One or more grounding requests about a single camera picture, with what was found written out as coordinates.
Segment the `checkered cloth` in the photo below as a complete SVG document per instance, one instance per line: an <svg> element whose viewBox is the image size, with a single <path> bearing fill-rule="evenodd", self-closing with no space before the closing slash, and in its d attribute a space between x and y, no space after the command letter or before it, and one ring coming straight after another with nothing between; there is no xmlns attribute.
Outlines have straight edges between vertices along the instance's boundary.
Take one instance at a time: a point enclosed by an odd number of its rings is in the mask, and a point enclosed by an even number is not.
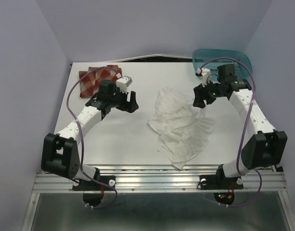
<svg viewBox="0 0 295 231"><path fill-rule="evenodd" d="M117 73L122 74L122 69L118 65L107 65L113 68ZM79 71L79 79L85 76L88 72L95 69L96 67L89 67L88 71ZM117 81L116 72L111 69L100 69L89 74L83 81L80 82L80 97L90 98L98 92L99 84L103 79L109 79Z"/></svg>

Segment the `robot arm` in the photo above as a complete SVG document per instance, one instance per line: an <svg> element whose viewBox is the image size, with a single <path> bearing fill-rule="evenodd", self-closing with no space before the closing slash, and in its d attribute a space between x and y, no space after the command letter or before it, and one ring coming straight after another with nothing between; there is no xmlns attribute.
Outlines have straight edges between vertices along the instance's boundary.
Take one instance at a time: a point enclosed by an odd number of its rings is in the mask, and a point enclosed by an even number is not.
<svg viewBox="0 0 295 231"><path fill-rule="evenodd" d="M247 80L237 80L233 64L218 67L218 82L209 81L210 71L206 68L199 70L202 75L202 84L194 88L194 107L204 108L206 104L212 104L218 97L227 97L236 108L243 122L246 121L249 106L252 100L251 86ZM245 175L252 169L258 167L269 167L279 164L287 136L284 131L277 131L270 124L256 101L247 124L249 141L241 151L239 170ZM209 184L202 189L227 189L235 182L240 174L236 167L237 159L220 165L215 176L204 176L209 179Z"/></svg>
<svg viewBox="0 0 295 231"><path fill-rule="evenodd" d="M134 91L130 94L130 101L127 101L127 90L131 83L132 79L126 76L118 79L116 83L111 80L103 80L100 83L98 93L91 97L77 117L83 137L105 118L111 108L116 107L129 113L139 108ZM44 139L41 169L70 180L90 181L80 169L77 148L80 142L76 121L72 121L56 134L49 133ZM95 180L100 180L99 169L83 164L83 170Z"/></svg>

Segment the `white tabletop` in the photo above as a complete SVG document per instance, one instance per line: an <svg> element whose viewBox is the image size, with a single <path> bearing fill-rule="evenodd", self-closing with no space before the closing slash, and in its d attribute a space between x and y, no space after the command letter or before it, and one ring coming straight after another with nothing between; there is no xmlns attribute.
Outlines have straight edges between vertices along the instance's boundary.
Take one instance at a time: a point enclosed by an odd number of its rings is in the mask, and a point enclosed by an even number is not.
<svg viewBox="0 0 295 231"><path fill-rule="evenodd" d="M166 156L158 135L147 124L155 112L158 90L172 87L187 94L201 83L194 75L192 63L73 63L55 133L66 127L73 118L66 109L66 97L78 80L78 72L89 66L116 64L126 76L132 77L129 91L137 94L139 109L132 114L112 109L105 119L86 135L86 164L107 165L167 165ZM79 114L88 99L81 99L79 85L70 97L70 108ZM207 147L187 164L219 165L236 158L242 121L226 98L217 99L208 106L207 114L217 120Z"/></svg>

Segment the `blue transparent tray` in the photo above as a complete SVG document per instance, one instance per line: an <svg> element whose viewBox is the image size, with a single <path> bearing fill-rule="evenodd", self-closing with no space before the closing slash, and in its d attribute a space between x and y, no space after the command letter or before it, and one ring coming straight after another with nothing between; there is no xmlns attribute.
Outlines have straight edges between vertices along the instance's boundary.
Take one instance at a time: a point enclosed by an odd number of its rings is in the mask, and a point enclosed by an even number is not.
<svg viewBox="0 0 295 231"><path fill-rule="evenodd" d="M195 50L192 54L194 73L196 73L196 70L199 67L201 67L204 63L219 57L229 57L229 58L237 59L238 61L242 62L246 67L248 67L249 70L252 72L252 66L251 66L250 60L248 56L246 56L242 52L229 51L229 50L215 50L215 49L198 49L198 50ZM224 64L234 64L237 78L247 79L250 81L250 76L248 72L245 70L245 68L239 65L238 63L230 61L230 60L224 60L224 59L217 60L207 64L205 68L210 69L212 74L218 74L217 67ZM217 77L215 75L212 75L211 80L216 81Z"/></svg>

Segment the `lavender wall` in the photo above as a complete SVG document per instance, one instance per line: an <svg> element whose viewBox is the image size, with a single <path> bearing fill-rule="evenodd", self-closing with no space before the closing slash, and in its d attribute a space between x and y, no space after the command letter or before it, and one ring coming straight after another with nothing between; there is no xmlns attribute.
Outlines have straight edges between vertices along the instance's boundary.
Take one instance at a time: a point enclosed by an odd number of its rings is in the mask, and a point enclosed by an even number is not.
<svg viewBox="0 0 295 231"><path fill-rule="evenodd" d="M68 59L244 51L271 0L36 0Z"/></svg>
<svg viewBox="0 0 295 231"><path fill-rule="evenodd" d="M69 64L34 0L0 0L0 231L21 230Z"/></svg>
<svg viewBox="0 0 295 231"><path fill-rule="evenodd" d="M257 101L288 136L282 164L295 212L295 0L274 0L245 52L257 80Z"/></svg>

